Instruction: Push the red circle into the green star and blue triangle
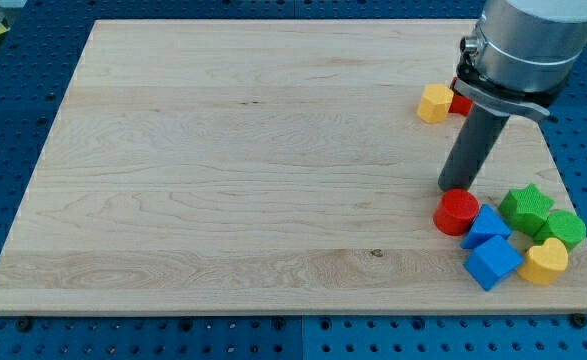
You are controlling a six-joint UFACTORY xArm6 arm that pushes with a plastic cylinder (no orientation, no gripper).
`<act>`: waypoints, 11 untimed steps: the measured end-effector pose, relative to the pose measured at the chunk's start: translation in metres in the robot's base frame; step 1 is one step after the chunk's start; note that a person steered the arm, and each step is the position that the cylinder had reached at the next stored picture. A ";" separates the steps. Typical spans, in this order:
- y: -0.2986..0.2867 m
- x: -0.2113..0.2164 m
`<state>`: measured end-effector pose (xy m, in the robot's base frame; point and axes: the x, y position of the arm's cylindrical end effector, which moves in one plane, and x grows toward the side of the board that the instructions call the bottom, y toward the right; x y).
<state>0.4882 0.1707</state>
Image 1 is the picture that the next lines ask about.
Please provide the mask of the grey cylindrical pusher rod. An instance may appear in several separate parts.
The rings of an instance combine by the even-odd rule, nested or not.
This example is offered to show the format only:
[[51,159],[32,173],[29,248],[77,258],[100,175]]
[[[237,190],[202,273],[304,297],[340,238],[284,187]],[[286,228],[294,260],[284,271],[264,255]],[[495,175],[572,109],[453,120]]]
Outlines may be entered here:
[[508,119],[506,113],[472,106],[439,175],[442,191],[471,187]]

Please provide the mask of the red block behind arm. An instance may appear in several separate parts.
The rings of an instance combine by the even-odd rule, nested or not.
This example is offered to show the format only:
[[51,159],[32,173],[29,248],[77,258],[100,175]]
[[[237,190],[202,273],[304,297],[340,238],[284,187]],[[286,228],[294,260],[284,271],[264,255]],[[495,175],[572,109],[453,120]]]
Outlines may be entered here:
[[467,117],[473,107],[473,101],[463,96],[455,89],[457,80],[458,78],[454,77],[449,86],[449,88],[453,91],[453,99],[449,107],[449,112]]

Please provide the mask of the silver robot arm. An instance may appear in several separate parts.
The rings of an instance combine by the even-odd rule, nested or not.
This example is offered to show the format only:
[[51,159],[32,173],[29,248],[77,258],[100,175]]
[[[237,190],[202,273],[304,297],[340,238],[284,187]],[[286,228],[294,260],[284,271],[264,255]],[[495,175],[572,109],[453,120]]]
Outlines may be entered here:
[[587,0],[488,0],[460,41],[455,91],[473,105],[438,179],[469,189],[513,115],[537,123],[587,44]]

